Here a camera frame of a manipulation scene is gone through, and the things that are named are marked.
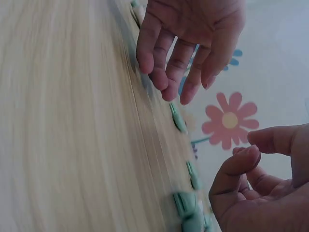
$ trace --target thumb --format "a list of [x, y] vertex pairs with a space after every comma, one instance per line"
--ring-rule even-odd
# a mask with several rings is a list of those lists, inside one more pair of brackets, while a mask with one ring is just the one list
[[261, 159], [253, 145], [228, 158], [218, 171], [209, 191], [209, 200], [219, 223], [223, 215], [237, 202], [246, 198], [238, 193], [240, 176], [254, 169]]

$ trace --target blue flower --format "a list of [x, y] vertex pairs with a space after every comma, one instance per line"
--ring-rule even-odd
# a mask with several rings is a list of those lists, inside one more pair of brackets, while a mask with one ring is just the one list
[[[234, 51], [234, 53], [233, 53], [233, 57], [241, 57], [241, 56], [242, 56], [242, 51], [239, 50], [239, 49], [236, 49], [236, 50]], [[231, 58], [229, 64], [230, 64], [230, 65], [233, 65], [233, 66], [238, 66], [238, 65], [239, 65], [239, 61], [236, 60], [236, 59], [233, 58], [233, 57]], [[227, 70], [228, 70], [228, 66], [226, 65], [226, 66], [224, 67], [224, 71], [227, 71]]]

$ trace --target knuckle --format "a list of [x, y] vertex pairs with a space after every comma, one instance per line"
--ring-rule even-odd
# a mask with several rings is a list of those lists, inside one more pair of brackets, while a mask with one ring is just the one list
[[176, 58], [173, 58], [169, 61], [169, 64], [171, 66], [174, 66], [175, 68], [177, 69], [181, 69], [181, 70], [184, 70], [187, 68], [187, 64], [185, 64], [181, 59], [176, 59]]

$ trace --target finger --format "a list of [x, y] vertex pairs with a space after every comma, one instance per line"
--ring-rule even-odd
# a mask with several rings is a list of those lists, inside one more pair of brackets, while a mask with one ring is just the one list
[[154, 87], [164, 90], [168, 87], [168, 78], [165, 74], [166, 56], [174, 41], [175, 35], [161, 29], [157, 42], [154, 46], [154, 70], [149, 74]]
[[183, 85], [183, 90], [180, 95], [180, 102], [187, 105], [195, 96], [201, 84], [201, 68], [202, 63], [210, 53], [210, 49], [200, 46], [194, 57], [189, 75]]
[[217, 76], [232, 57], [243, 24], [231, 22], [223, 21], [215, 28], [211, 52], [202, 65], [201, 82], [204, 88], [209, 87], [210, 78]]
[[166, 67], [169, 85], [162, 91], [162, 98], [164, 100], [169, 102], [177, 96], [180, 81], [188, 67], [195, 47], [196, 44], [186, 42], [182, 39], [177, 40]]
[[270, 127], [248, 133], [248, 141], [263, 153], [291, 154], [292, 140], [302, 126]]
[[292, 184], [298, 188], [309, 182], [309, 124], [289, 127], [272, 127], [248, 134], [251, 144], [261, 152], [282, 153], [291, 156]]
[[146, 12], [140, 27], [140, 34], [136, 48], [136, 58], [140, 71], [149, 74], [154, 69], [154, 45], [161, 31], [162, 23], [153, 14]]
[[247, 173], [247, 178], [252, 188], [262, 196], [269, 195], [272, 190], [283, 180], [268, 175], [261, 167], [257, 166]]
[[254, 169], [260, 158], [258, 148], [251, 146], [230, 157], [221, 166], [209, 191], [211, 206], [219, 221], [229, 208], [245, 200], [238, 193], [240, 176]]
[[[233, 155], [236, 155], [244, 149], [245, 148], [243, 147], [235, 147], [233, 149]], [[242, 174], [240, 176], [239, 182], [238, 192], [242, 193], [247, 200], [253, 200], [260, 197], [260, 194], [258, 194], [255, 190], [250, 190], [246, 174]]]

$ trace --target fingernail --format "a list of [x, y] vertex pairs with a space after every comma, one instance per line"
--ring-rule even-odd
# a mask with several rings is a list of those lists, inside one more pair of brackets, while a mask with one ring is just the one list
[[215, 80], [216, 80], [216, 76], [210, 77], [210, 78], [207, 80], [207, 82], [206, 82], [206, 84], [205, 84], [205, 86], [204, 86], [205, 90], [209, 89], [209, 88], [212, 86], [212, 84], [214, 83]]
[[250, 154], [250, 153], [252, 153], [254, 151], [259, 151], [259, 148], [256, 145], [252, 145], [252, 146], [248, 147], [246, 150], [247, 150], [246, 153]]

